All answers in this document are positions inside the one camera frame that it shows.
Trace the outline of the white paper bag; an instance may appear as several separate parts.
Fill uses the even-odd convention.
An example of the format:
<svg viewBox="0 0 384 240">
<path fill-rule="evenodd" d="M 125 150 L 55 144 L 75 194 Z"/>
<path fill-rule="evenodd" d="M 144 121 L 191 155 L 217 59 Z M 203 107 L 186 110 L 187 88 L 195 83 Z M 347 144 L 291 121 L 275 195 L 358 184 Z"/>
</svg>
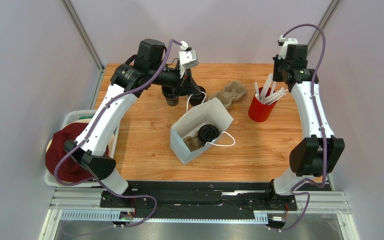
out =
<svg viewBox="0 0 384 240">
<path fill-rule="evenodd" d="M 187 165 L 213 146 L 232 147 L 236 139 L 228 128 L 233 120 L 217 98 L 194 106 L 171 126 L 170 149 Z"/>
</svg>

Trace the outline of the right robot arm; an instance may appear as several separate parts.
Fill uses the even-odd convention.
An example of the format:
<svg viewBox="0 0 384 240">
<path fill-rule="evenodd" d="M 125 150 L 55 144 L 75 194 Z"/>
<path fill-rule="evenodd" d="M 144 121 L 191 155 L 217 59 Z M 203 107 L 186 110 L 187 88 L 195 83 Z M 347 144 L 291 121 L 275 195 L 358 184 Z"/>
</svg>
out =
<svg viewBox="0 0 384 240">
<path fill-rule="evenodd" d="M 319 186 L 324 187 L 345 148 L 344 140 L 335 137 L 328 124 L 317 72 L 307 67 L 307 55 L 307 45 L 284 42 L 273 58 L 273 79 L 287 85 L 298 109 L 303 137 L 290 152 L 289 168 L 273 180 L 274 192 L 280 196 L 292 195 L 318 177 L 322 178 Z"/>
</svg>

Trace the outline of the black cup lid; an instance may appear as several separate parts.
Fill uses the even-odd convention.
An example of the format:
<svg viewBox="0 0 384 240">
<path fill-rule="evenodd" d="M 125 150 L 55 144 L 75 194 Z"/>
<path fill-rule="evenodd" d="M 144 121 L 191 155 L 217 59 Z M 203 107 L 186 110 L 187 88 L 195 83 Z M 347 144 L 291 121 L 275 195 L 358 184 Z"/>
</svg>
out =
<svg viewBox="0 0 384 240">
<path fill-rule="evenodd" d="M 213 140 L 217 139 L 220 135 L 220 131 L 215 125 L 205 124 L 198 130 L 199 140 L 203 144 L 211 143 Z"/>
</svg>

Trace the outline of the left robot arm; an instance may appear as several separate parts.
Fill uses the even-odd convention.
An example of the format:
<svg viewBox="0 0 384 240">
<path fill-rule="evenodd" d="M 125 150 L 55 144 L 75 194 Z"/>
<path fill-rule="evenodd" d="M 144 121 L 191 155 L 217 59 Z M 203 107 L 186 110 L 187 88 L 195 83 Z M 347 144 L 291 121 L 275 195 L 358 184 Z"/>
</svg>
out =
<svg viewBox="0 0 384 240">
<path fill-rule="evenodd" d="M 121 196 L 129 184 L 116 170 L 117 162 L 106 155 L 115 128 L 152 84 L 171 88 L 173 97 L 200 94 L 191 72 L 198 64 L 196 51 L 185 41 L 170 39 L 165 45 L 155 39 L 142 40 L 137 53 L 115 69 L 106 95 L 87 127 L 75 140 L 65 141 L 66 154 L 54 170 L 55 180 L 59 180 L 59 167 L 71 158 L 107 191 Z"/>
</svg>

